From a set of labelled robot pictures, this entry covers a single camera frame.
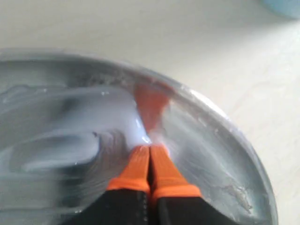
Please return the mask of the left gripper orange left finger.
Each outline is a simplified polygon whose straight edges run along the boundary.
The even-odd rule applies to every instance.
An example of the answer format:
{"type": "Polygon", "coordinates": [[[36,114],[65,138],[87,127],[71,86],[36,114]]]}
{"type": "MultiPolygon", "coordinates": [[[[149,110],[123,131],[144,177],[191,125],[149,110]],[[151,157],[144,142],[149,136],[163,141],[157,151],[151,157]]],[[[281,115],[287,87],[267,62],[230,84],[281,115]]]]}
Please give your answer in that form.
{"type": "Polygon", "coordinates": [[[105,193],[82,213],[82,224],[148,224],[149,160],[149,147],[135,147],[121,174],[111,179],[105,193]]]}

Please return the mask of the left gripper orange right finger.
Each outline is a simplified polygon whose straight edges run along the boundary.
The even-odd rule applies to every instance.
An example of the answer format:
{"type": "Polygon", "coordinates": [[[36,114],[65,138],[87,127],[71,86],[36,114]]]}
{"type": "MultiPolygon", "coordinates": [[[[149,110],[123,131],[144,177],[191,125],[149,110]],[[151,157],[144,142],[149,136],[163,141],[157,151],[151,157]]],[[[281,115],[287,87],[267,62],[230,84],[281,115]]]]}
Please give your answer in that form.
{"type": "Polygon", "coordinates": [[[202,198],[198,186],[189,183],[162,145],[150,146],[153,172],[152,202],[162,225],[224,225],[225,219],[202,198]]]}

